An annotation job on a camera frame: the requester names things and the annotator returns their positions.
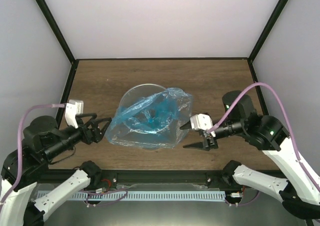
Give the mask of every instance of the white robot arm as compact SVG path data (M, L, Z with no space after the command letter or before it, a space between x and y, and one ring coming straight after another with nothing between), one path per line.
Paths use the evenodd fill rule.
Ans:
M100 142L111 122L111 118L97 119L95 113L83 114L83 102L75 100L70 100L66 104L65 118L68 127L63 130L58 130L53 117L36 118L24 129L22 160L19 160L19 153L16 150L4 161L1 171L1 226L43 225L48 217L75 192L86 188L89 184L95 186L100 182L102 170L93 162L87 161L52 192L34 202L29 202L40 176L48 170L50 164L56 163L53 162L56 156L72 150L81 141L86 144ZM21 178L11 191L16 183L21 162Z
M239 94L240 91L233 91L223 96L222 101L226 110ZM208 125L210 127L213 124L215 123L212 123L207 114L192 116L181 129L198 131L204 137L204 141L184 147L209 151L218 148L217 140L220 138L232 135L244 138L275 162L286 178L272 177L250 169L240 162L230 161L222 171L224 180L227 183L233 181L255 188L274 197L287 211L301 219L320 218L320 193L300 163L303 163L318 185L320 177L301 155L300 160L297 160L292 139L279 120L272 116L258 115L250 97L245 95L226 120L217 129L208 133L210 131Z

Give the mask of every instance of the wooden table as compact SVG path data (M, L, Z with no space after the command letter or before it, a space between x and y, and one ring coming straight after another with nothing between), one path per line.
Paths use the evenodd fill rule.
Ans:
M193 114L208 112L219 119L224 113L222 96L252 82L246 60L81 60L69 98L83 100L85 113L113 117L128 89L154 83L183 89L193 95ZM249 95L261 113L256 91ZM61 127L66 127L64 120ZM277 169L268 157L237 136L220 139L219 149L209 152L183 149L183 145L201 140L198 133L190 132L174 149L158 150L112 145L106 139L99 144L79 143L72 158L51 168L73 168L92 160L103 169L220 170L233 159L253 169Z

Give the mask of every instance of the white wall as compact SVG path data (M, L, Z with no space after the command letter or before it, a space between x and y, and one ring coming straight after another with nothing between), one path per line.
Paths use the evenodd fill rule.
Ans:
M258 80L276 89L302 155L320 174L320 0L289 0L254 61ZM264 91L271 115L282 117Z
M76 58L247 57L278 0L46 0Z
M17 148L18 123L33 105L59 103L70 63L35 0L0 0L0 165ZM40 109L37 115L56 115Z

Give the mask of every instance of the blue plastic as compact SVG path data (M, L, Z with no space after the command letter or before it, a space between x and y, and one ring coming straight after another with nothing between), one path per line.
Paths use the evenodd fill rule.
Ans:
M180 88L140 98L118 108L105 136L112 144L141 148L173 148L188 133L179 128L189 121L193 97Z

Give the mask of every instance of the black frame edge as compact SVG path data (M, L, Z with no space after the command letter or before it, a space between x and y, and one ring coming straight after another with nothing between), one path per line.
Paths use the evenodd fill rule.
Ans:
M255 72L254 66L252 64L252 61L250 59L248 59L247 61L248 61L249 70L251 72L251 76L252 76L253 82L258 82L258 78L257 78L256 72ZM269 115L268 108L267 108L264 96L262 94L261 87L260 86L255 87L255 90L256 90L256 93L258 95L258 99L259 99L259 102L260 102L260 105L261 105L262 113L264 115Z
M79 59L80 61L163 61L163 60L247 60L247 57L151 57L151 58L95 58Z
M286 4L287 4L288 0L279 0L277 5L275 6L268 22L266 23L258 41L256 42L249 58L254 61L255 58L257 57L260 49L262 48L263 44L265 43L269 33L271 32L272 28L274 27L277 19L279 18L281 12L283 11L283 9L285 8Z
M75 172L73 169L49 169L41 175L39 183L62 183ZM259 170L261 173L273 177L284 178L280 170ZM102 170L102 178L110 181L116 178L117 184L133 185L141 183L192 183L207 185L208 178L211 179L209 188L219 188L223 191L239 190L242 185L232 183L226 184L222 179L222 170Z
M315 226L314 222L312 221L312 219L306 219L305 223L306 223L306 226Z
M72 87L72 84L74 82L74 78L75 78L75 75L76 75L76 72L77 72L78 64L79 64L79 60L77 59L71 65L71 68L70 68L70 71L69 71L69 75L68 75L68 78L66 80L66 84L65 84L65 87L64 87L64 90L63 90L63 94L62 94L60 103L66 103L67 100L68 100L68 97L69 97L69 94L70 94L70 91L71 91L71 87ZM58 108L58 112L56 113L56 117L55 117L55 120L56 120L56 122L58 124L58 127L60 127L60 124L62 122L62 118L64 116L64 112L65 112L64 108Z
M49 23L49 26L51 27L55 37L57 38L58 42L60 43L65 55L69 59L71 63L74 63L76 60L64 38L62 35L49 7L47 6L45 0L35 0L38 4L39 8L41 9L46 21Z

